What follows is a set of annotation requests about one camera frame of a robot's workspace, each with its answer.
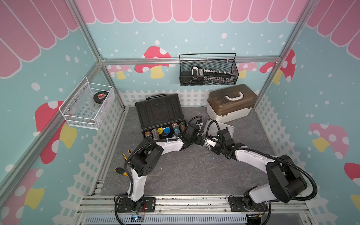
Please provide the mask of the silver aluminium poker case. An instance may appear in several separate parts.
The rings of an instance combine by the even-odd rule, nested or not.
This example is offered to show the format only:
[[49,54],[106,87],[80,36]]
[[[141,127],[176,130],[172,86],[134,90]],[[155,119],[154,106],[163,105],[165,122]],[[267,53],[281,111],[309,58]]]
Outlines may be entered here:
[[[206,138],[206,131],[207,131],[207,128],[210,124],[212,120],[211,119],[208,119],[206,122],[205,122],[205,126],[203,128],[203,138]],[[218,122],[218,125],[219,125],[219,128],[221,130],[223,129],[227,129],[230,133],[230,136],[231,138],[233,138],[233,134],[234,134],[234,130],[235,130],[235,127],[234,126],[231,126],[231,125],[228,125],[228,124],[224,124],[224,123],[221,123],[221,122]],[[218,128],[216,126],[215,123],[212,123],[210,125],[210,128],[209,128],[209,131],[208,131],[208,136],[216,136],[217,135],[217,132],[218,132]]]

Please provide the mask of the black plastic poker case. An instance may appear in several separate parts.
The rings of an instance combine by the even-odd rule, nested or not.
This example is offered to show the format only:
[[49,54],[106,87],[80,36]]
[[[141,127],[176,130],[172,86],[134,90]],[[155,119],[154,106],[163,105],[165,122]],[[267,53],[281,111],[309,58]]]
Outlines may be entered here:
[[178,94],[160,94],[148,97],[144,101],[136,102],[135,107],[139,116],[142,135],[146,137],[147,132],[154,128],[170,128],[166,136],[160,135],[160,139],[170,138],[174,135],[173,123],[184,122],[181,103]]

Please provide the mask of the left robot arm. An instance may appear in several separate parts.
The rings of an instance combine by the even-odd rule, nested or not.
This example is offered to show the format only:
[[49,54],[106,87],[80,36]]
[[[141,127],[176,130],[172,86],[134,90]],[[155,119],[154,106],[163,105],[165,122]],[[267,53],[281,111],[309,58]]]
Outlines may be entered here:
[[144,197],[147,176],[155,169],[160,157],[167,153],[179,152],[192,144],[203,145],[203,123],[201,120],[189,123],[180,134],[170,138],[153,139],[146,137],[129,156],[125,156],[123,167],[114,171],[130,179],[129,189],[123,196],[129,203],[138,203]]

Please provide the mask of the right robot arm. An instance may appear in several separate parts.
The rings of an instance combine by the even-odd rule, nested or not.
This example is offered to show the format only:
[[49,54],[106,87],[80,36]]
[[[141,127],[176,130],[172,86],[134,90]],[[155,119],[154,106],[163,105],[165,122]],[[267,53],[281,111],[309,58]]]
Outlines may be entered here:
[[205,134],[205,138],[217,155],[247,163],[267,174],[268,184],[255,186],[244,193],[241,201],[246,210],[253,211],[263,203],[308,201],[316,197],[315,180],[288,155],[276,157],[235,143],[227,129],[218,130],[214,136]]

